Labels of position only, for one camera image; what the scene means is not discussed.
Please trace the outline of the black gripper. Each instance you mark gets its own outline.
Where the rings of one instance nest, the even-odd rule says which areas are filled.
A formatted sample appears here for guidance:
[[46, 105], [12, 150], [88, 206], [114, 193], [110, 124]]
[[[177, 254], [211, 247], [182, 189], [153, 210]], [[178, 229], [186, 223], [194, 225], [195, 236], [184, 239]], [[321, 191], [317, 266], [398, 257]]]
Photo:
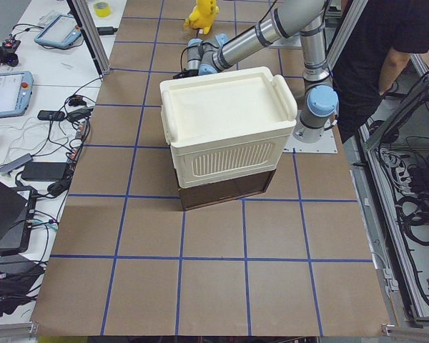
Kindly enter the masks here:
[[173, 79], [184, 79], [189, 77], [194, 77], [199, 75], [198, 69], [184, 69], [183, 71], [179, 72], [178, 74], [175, 74], [173, 76]]

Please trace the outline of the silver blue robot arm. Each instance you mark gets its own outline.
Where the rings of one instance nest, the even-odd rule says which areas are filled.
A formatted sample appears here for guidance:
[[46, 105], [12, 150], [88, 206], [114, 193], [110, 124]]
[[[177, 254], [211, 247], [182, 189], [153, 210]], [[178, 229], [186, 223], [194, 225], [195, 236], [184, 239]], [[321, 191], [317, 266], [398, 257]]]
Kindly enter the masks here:
[[185, 61], [176, 78], [227, 71], [265, 49], [278, 53], [285, 76], [294, 76], [297, 57], [302, 66], [301, 112], [294, 139], [314, 144], [337, 123], [338, 97], [332, 90], [327, 61], [326, 13], [330, 1], [277, 1], [250, 27], [230, 37], [218, 33], [189, 40], [182, 51]]

